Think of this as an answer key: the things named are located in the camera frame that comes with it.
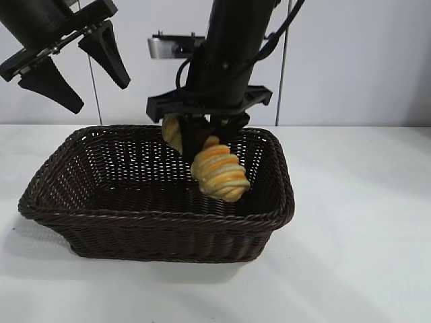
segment wicker basket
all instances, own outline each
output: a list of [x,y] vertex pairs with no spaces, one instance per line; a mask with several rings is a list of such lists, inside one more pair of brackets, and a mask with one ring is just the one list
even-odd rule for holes
[[237,203],[199,192],[160,127],[89,127],[45,162],[20,213],[58,232],[88,258],[246,262],[288,223],[294,197],[279,141],[246,129],[230,144],[251,190]]

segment table surface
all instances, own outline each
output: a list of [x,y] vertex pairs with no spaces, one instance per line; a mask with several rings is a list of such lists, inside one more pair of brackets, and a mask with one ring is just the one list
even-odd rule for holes
[[0,322],[431,322],[431,129],[269,128],[292,222],[248,264],[88,260],[18,199],[79,126],[0,126]]

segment white wall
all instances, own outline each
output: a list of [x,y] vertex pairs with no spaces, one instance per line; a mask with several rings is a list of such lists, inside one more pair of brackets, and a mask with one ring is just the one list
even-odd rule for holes
[[[131,84],[121,90],[96,63],[93,63],[102,118],[106,124],[150,123],[145,113],[147,98],[174,89],[181,60],[153,61],[147,38],[158,30],[165,34],[205,35],[212,0],[116,1],[119,12],[112,18],[117,43]],[[287,1],[277,7],[269,31],[275,30],[287,14]],[[251,124],[275,124],[283,44],[273,55],[256,66],[251,84],[265,85],[274,91],[270,106],[251,108]]]
[[306,0],[280,125],[431,126],[430,15],[430,0]]
[[[22,48],[22,45],[0,24],[0,63]],[[66,46],[53,59],[69,85],[85,102],[78,114],[44,96],[20,88],[15,77],[9,83],[0,79],[1,124],[98,124],[98,111],[87,55],[77,47],[77,42]]]

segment black cable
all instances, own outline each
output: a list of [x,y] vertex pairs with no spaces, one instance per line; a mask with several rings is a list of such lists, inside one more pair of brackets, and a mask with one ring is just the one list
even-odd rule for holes
[[267,41],[265,46],[262,47],[262,49],[256,54],[256,56],[251,59],[251,61],[249,61],[238,72],[236,72],[235,74],[231,74],[230,76],[227,76],[221,83],[214,85],[209,89],[204,89],[198,92],[192,92],[192,91],[187,91],[181,87],[181,84],[180,84],[181,74],[183,73],[183,70],[187,66],[187,64],[189,64],[191,61],[191,59],[187,59],[185,62],[181,64],[176,74],[175,85],[176,85],[176,90],[178,94],[186,99],[199,99],[207,96],[212,96],[222,91],[226,86],[230,85],[233,81],[235,81],[241,75],[246,73],[258,61],[268,57],[274,51],[275,47],[277,46],[277,43],[279,42],[279,39],[284,34],[284,32],[286,32],[286,30],[289,28],[290,24],[294,21],[295,17],[298,15],[298,12],[300,11],[304,2],[305,0],[298,0],[296,2],[295,6],[292,8],[292,11],[288,15],[284,23],[280,26],[280,28],[278,28],[278,30]]

